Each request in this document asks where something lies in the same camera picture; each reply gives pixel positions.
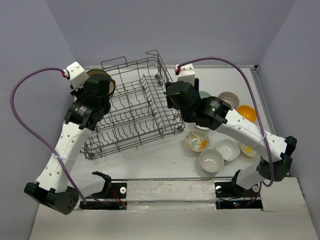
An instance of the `orange object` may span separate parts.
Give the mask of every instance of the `orange object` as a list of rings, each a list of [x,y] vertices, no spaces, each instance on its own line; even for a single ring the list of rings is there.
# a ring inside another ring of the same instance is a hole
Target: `orange object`
[[[257,114],[254,108],[248,105],[242,105],[237,108],[237,112],[244,118],[248,119],[250,122],[257,120]]]

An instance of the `lavender wall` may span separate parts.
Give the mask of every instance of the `lavender wall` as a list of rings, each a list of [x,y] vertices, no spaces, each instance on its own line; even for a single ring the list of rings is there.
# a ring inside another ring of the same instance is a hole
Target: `lavender wall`
[[[14,119],[9,98],[24,75],[44,67],[64,68],[74,57],[43,0],[2,0],[0,7],[0,239],[29,239],[38,204],[24,194],[50,151]],[[41,73],[16,93],[22,119],[55,144],[70,104],[69,84],[58,72]]]
[[[166,64],[218,56],[259,64],[294,0],[45,0],[87,66],[158,49]]]
[[[320,1],[296,0],[260,66],[277,134],[298,139],[292,173],[299,177],[320,237]]]

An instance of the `small white bowl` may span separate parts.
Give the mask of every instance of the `small white bowl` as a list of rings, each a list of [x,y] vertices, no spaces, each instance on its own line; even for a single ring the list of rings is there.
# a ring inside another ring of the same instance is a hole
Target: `small white bowl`
[[[221,155],[223,156],[224,160],[226,160],[228,162],[236,159],[236,157],[238,157],[239,154],[240,154],[239,147],[237,146],[237,144],[235,144],[230,139],[222,140],[221,142],[219,142],[217,144],[215,149],[219,153],[221,153]]]
[[[210,129],[210,128],[208,128],[208,127],[198,126],[198,125],[196,125],[195,123],[193,123],[193,125],[195,125],[195,127],[196,127],[197,129],[200,129],[200,130],[203,130],[203,131],[207,131],[207,130]]]
[[[209,147],[210,139],[204,131],[195,129],[187,133],[185,144],[190,150],[200,153]]]
[[[225,164],[221,153],[215,149],[206,149],[199,156],[200,166],[209,173],[219,172]]]

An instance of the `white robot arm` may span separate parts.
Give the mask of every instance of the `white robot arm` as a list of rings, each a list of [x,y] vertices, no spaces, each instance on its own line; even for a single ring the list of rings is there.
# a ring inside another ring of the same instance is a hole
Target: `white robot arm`
[[[267,139],[270,148],[274,181],[281,181],[290,170],[291,154],[296,148],[297,140],[292,136],[283,138],[269,132],[265,132],[262,136],[261,130],[254,123],[242,117],[226,102],[215,96],[201,99],[191,62],[209,59],[226,62],[234,66],[241,75],[243,74],[233,63],[217,57],[199,58],[183,63],[182,66],[177,65],[175,68],[176,75],[178,75],[177,82],[166,84],[168,106],[179,109],[185,122],[196,123],[198,126],[226,134],[261,155],[261,159],[257,159],[249,167],[235,173],[231,187],[236,192],[250,190],[261,181],[271,179],[269,154],[264,138]]]
[[[74,209],[80,193],[84,199],[94,193],[107,192],[111,187],[111,178],[101,172],[78,179],[78,189],[68,186],[67,175],[96,124],[110,110],[109,84],[112,78],[105,74],[89,77],[78,62],[68,66],[64,75],[70,79],[70,93],[76,100],[64,117],[55,146],[56,154],[51,155],[36,181],[27,183],[24,192],[37,202],[67,215]]]

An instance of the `dish rack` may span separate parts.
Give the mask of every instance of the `dish rack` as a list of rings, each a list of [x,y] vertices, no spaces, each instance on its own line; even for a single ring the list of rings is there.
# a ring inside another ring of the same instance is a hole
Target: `dish rack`
[[[116,87],[110,112],[81,150],[86,159],[138,148],[184,131],[180,112],[167,107],[165,83],[173,81],[159,52],[145,54],[148,57],[136,61],[128,62],[122,56],[101,62],[102,70],[115,80]]]

